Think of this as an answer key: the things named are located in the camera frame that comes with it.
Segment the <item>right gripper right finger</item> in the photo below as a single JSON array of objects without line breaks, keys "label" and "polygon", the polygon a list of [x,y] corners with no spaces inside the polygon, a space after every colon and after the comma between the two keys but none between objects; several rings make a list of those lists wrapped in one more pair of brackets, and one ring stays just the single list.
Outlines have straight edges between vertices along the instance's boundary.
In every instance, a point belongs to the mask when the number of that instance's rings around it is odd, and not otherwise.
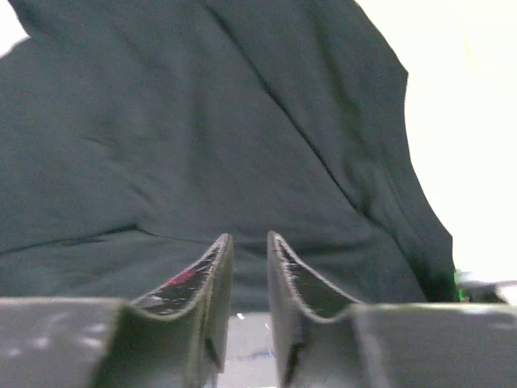
[{"label": "right gripper right finger", "polygon": [[513,387],[514,280],[457,277],[461,302],[368,304],[267,237],[276,370],[282,387]]}]

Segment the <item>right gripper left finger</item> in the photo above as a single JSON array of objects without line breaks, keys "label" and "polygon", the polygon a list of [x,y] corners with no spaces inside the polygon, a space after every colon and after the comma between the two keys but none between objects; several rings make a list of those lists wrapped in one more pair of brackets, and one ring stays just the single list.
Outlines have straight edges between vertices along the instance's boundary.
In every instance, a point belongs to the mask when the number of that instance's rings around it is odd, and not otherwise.
[{"label": "right gripper left finger", "polygon": [[4,388],[214,387],[225,365],[233,239],[129,302],[1,301]]}]

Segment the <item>black t-shirt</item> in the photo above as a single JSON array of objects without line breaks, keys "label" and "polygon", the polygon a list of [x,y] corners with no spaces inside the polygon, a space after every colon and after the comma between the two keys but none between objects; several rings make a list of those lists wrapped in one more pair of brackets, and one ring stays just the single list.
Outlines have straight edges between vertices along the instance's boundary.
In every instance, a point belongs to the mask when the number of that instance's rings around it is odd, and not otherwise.
[{"label": "black t-shirt", "polygon": [[233,236],[267,308],[274,230],[361,301],[452,302],[410,161],[408,74],[353,1],[14,1],[1,294],[137,297]]}]

